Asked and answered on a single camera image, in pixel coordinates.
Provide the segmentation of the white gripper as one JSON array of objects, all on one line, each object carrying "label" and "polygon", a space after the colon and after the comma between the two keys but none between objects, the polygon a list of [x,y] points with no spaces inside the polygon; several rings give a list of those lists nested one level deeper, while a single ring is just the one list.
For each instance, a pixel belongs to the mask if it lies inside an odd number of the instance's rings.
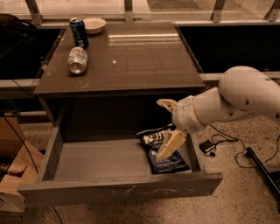
[{"label": "white gripper", "polygon": [[193,96],[188,96],[178,102],[173,99],[157,100],[158,106],[171,112],[172,123],[177,128],[169,130],[164,136],[163,144],[156,155],[157,161],[166,160],[176,151],[186,141],[186,134],[191,135],[206,128],[195,113],[193,100]]}]

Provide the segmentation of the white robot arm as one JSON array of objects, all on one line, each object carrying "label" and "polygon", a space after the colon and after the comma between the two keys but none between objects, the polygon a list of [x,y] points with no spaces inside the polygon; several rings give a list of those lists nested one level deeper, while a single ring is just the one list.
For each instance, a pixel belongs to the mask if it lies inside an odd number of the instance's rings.
[{"label": "white robot arm", "polygon": [[168,132],[156,159],[167,159],[186,140],[213,123],[226,123],[266,116],[280,123],[280,86],[250,66],[229,68],[219,86],[179,101],[160,99],[157,104],[171,112],[175,130]]}]

